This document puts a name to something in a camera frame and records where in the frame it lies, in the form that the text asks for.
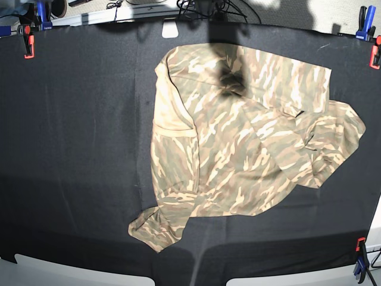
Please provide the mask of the blue orange clamp bottom right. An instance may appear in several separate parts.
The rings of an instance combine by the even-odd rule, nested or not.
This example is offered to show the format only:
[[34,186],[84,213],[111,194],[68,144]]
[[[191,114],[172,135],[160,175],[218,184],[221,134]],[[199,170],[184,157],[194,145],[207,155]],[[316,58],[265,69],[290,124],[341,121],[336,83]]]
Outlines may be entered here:
[[367,250],[366,250],[366,238],[361,237],[357,240],[356,245],[356,262],[355,262],[355,268],[353,271],[353,274],[355,276],[355,279],[357,280],[358,284],[362,284],[365,280],[365,277],[367,275],[367,270],[369,267],[369,261],[367,257]]

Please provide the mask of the black table cloth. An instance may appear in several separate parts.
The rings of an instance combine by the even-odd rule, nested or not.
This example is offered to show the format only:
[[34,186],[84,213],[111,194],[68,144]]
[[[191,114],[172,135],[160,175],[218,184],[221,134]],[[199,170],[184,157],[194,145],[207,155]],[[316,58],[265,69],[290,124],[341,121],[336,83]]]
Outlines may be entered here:
[[[157,285],[353,266],[380,197],[380,72],[371,44],[307,30],[204,21],[39,32],[36,55],[1,39],[1,257],[19,255]],[[296,187],[256,217],[192,218],[156,253],[128,224],[155,203],[149,167],[154,69],[179,45],[235,43],[332,70],[330,95],[366,125],[359,149],[320,189]]]

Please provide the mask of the camouflage t-shirt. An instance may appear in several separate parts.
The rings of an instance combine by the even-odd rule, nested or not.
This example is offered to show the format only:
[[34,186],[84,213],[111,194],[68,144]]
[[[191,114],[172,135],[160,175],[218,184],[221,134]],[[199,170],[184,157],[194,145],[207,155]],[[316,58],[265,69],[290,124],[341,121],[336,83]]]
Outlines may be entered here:
[[192,217],[256,216],[300,185],[317,189],[366,126],[330,99],[327,67],[229,43],[183,45],[155,68],[151,174],[156,206],[129,223],[154,251]]

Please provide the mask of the red black clamp right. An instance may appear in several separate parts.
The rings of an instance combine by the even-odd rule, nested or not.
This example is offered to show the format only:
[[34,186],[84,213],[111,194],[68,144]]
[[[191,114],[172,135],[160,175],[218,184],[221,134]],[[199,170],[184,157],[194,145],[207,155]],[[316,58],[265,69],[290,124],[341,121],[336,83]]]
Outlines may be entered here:
[[369,66],[373,69],[380,70],[380,43],[381,36],[376,37],[376,41],[372,46]]

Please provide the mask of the blue clamp top left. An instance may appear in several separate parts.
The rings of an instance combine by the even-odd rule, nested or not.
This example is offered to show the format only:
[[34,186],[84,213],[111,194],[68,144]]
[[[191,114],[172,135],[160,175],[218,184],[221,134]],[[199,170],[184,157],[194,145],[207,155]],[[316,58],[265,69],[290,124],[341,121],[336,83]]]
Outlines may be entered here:
[[51,21],[52,1],[33,1],[29,4],[32,23],[40,31],[52,30]]

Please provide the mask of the blue clamp top right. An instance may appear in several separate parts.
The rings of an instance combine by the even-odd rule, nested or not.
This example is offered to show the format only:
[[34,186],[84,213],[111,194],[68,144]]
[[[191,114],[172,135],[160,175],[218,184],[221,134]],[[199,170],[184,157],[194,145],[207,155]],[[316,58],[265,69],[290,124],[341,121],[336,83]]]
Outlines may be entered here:
[[355,37],[362,41],[370,41],[374,36],[376,27],[373,26],[373,19],[376,12],[376,7],[361,6],[358,18],[358,30]]

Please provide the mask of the red black clamp left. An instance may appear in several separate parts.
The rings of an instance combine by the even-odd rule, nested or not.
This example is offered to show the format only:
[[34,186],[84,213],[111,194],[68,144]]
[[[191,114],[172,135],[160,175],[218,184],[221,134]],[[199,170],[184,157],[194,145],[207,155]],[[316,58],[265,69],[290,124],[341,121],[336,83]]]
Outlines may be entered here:
[[17,33],[19,36],[23,37],[24,46],[26,53],[24,54],[25,59],[31,59],[35,57],[35,37],[32,32],[32,28],[28,24],[19,25],[17,28]]

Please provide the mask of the red black clamp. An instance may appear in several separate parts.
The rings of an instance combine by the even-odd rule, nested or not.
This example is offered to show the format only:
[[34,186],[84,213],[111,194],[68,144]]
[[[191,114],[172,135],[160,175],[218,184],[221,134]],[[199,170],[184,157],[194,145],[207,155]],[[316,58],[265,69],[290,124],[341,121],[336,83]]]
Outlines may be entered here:
[[372,46],[369,66],[373,69],[380,70],[380,43],[381,36],[376,37],[376,41]]
[[35,57],[35,37],[32,32],[32,28],[28,24],[19,25],[17,28],[17,33],[19,36],[23,37],[24,46],[26,53],[24,54],[25,59],[31,59]]

